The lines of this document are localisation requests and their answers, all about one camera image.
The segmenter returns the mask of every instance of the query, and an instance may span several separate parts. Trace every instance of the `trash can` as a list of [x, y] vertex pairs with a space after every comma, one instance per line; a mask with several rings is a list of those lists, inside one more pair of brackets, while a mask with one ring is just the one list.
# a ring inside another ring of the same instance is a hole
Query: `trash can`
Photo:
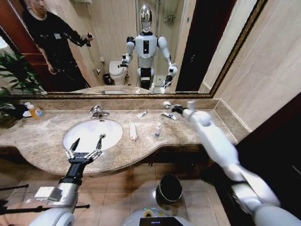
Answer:
[[180, 200], [182, 196], [180, 180], [172, 174], [166, 174], [157, 186], [156, 196], [159, 201], [165, 204], [171, 204]]
[[106, 85], [113, 85], [114, 80], [111, 78], [110, 74], [104, 74], [103, 75], [103, 81]]

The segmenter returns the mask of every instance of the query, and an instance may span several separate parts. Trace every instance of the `black shirt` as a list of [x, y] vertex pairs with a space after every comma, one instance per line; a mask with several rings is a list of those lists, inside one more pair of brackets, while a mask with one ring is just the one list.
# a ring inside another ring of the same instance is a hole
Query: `black shirt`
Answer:
[[64, 20], [48, 11], [45, 20], [38, 20], [28, 10], [24, 11], [23, 20], [34, 42], [45, 50], [54, 68], [65, 69], [77, 65], [67, 39], [78, 46], [85, 45], [86, 40], [82, 40]]

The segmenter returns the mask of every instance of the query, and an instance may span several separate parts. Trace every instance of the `toilet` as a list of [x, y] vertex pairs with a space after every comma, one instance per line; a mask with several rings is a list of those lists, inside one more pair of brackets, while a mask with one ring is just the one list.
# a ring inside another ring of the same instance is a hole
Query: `toilet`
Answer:
[[127, 75], [126, 67], [118, 67], [121, 61], [110, 61], [109, 73], [115, 85], [124, 85]]

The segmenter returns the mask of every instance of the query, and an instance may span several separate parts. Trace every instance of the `man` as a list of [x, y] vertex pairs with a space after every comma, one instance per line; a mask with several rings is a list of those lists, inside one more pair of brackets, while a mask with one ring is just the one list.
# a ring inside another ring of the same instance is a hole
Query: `man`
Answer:
[[68, 39], [80, 47], [94, 39], [87, 33], [82, 37], [64, 20], [46, 10], [44, 0], [28, 0], [30, 6], [23, 20], [34, 42], [43, 54], [50, 73], [58, 76], [64, 91], [70, 92], [90, 87], [83, 78], [71, 53]]

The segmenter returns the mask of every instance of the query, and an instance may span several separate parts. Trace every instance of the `black pants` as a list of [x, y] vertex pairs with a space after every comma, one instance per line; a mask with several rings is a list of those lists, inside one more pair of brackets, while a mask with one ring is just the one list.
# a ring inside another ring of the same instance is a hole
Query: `black pants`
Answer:
[[78, 65], [57, 69], [56, 78], [64, 92], [72, 92], [90, 87], [82, 76]]

